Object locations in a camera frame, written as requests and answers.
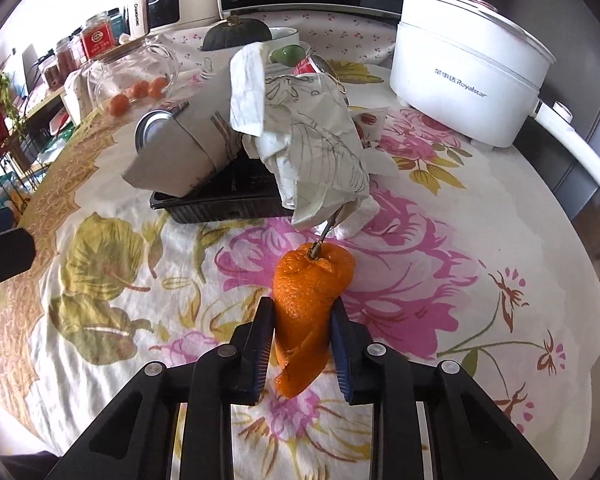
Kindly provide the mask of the orange peel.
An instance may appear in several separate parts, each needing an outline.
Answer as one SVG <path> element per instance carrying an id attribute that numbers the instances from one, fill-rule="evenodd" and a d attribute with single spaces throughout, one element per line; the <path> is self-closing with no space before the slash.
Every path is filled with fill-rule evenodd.
<path id="1" fill-rule="evenodd" d="M 286 252 L 273 278 L 274 344 L 280 373 L 277 392 L 294 398 L 321 375 L 329 360 L 332 305 L 352 282 L 355 258 L 344 248 L 325 243 L 309 257 L 309 244 Z"/>

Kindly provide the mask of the white paper napkin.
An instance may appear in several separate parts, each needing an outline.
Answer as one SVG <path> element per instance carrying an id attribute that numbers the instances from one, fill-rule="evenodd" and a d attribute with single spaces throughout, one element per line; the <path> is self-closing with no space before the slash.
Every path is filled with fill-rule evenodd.
<path id="1" fill-rule="evenodd" d="M 269 77 L 267 56 L 255 42 L 230 61 L 230 124 L 247 154 L 272 172 L 296 230 L 317 230 L 334 218 L 332 237 L 355 236 L 380 211 L 373 177 L 399 173 L 379 145 L 386 112 L 370 110 L 375 125 L 365 127 L 332 76 Z"/>

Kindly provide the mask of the small orange tangerine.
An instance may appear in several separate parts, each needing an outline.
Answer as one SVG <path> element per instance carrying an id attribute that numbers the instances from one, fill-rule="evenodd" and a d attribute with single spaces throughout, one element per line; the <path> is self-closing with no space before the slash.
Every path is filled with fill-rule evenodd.
<path id="1" fill-rule="evenodd" d="M 130 96 L 133 100 L 141 100 L 148 97 L 149 82 L 147 80 L 137 81 L 130 88 Z"/>
<path id="2" fill-rule="evenodd" d="M 111 117 L 121 117 L 128 111 L 129 108 L 130 100 L 123 93 L 116 94 L 110 98 L 107 103 L 107 113 Z"/>
<path id="3" fill-rule="evenodd" d="M 148 96 L 154 100 L 160 100 L 166 95 L 166 89 L 169 87 L 170 80 L 160 76 L 155 78 L 148 86 Z"/>

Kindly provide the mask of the floral tablecloth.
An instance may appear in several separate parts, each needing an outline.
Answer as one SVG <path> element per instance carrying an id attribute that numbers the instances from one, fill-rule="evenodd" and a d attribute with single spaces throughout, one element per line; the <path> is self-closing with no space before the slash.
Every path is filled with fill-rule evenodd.
<path id="1" fill-rule="evenodd" d="M 396 30 L 332 12 L 276 12 L 326 60 L 387 68 Z M 565 211 L 513 148 L 483 151 L 389 106 L 373 178 L 379 214 L 343 245 L 352 320 L 408 358 L 459 362 L 557 477 L 591 427 L 600 282 Z M 279 260 L 314 239 L 286 218 L 179 224 L 123 180 L 134 124 L 94 114 L 21 223 L 32 268 L 0 286 L 0 400 L 55 453 L 147 362 L 198 359 L 270 293 Z"/>

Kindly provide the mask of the red drink can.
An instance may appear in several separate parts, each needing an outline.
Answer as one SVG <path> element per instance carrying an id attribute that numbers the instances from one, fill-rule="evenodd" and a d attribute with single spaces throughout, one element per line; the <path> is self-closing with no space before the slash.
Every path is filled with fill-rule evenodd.
<path id="1" fill-rule="evenodd" d="M 175 108 L 173 110 L 169 110 L 168 108 L 158 108 L 158 110 L 151 110 L 140 118 L 134 133 L 135 151 L 137 154 L 140 154 L 140 152 L 146 148 L 146 145 L 160 130 L 163 124 L 170 119 L 178 117 L 179 114 L 180 111 Z"/>

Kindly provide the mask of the glass jar wooden lid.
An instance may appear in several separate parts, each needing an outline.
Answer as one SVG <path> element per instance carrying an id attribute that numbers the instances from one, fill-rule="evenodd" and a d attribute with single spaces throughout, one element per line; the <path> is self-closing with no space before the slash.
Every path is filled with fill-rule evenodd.
<path id="1" fill-rule="evenodd" d="M 143 36 L 120 44 L 91 62 L 86 71 L 88 97 L 95 108 L 107 113 L 107 103 L 116 94 L 125 94 L 130 104 L 148 99 L 149 96 L 133 100 L 130 88 L 137 81 L 151 83 L 160 76 L 170 80 L 168 94 L 178 78 L 178 62 L 170 49 L 155 38 Z"/>

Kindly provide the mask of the red label jar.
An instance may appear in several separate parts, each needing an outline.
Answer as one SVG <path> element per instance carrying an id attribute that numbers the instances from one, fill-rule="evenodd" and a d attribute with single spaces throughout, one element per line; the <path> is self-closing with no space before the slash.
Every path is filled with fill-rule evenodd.
<path id="1" fill-rule="evenodd" d="M 106 12 L 93 15 L 80 32 L 84 53 L 88 60 L 112 50 L 116 46 L 114 32 Z"/>

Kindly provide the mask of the black plastic tray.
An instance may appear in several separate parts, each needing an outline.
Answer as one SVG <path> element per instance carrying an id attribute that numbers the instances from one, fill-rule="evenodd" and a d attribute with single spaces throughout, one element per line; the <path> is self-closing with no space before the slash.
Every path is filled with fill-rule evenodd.
<path id="1" fill-rule="evenodd" d="M 167 212 L 181 224 L 291 217 L 294 214 L 283 206 L 275 178 L 263 162 L 249 158 L 244 151 L 208 182 L 184 197 L 153 192 L 149 206 Z"/>

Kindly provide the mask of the dark green pumpkin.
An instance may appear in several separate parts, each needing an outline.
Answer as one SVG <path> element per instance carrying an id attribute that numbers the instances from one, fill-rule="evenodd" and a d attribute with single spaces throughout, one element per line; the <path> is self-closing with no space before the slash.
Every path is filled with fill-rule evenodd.
<path id="1" fill-rule="evenodd" d="M 240 18 L 237 15 L 230 15 L 225 21 L 208 30 L 204 35 L 201 50 L 224 50 L 271 39 L 271 31 L 265 22 L 256 18 Z"/>

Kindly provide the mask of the white electric cooking pot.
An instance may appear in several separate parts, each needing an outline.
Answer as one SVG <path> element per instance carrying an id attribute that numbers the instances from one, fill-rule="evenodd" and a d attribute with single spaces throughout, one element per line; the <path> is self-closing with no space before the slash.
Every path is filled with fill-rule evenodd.
<path id="1" fill-rule="evenodd" d="M 534 119 L 600 188 L 600 156 L 570 110 L 540 89 L 556 58 L 516 23 L 470 0 L 403 0 L 390 87 L 402 103 L 492 148 L 511 146 Z"/>

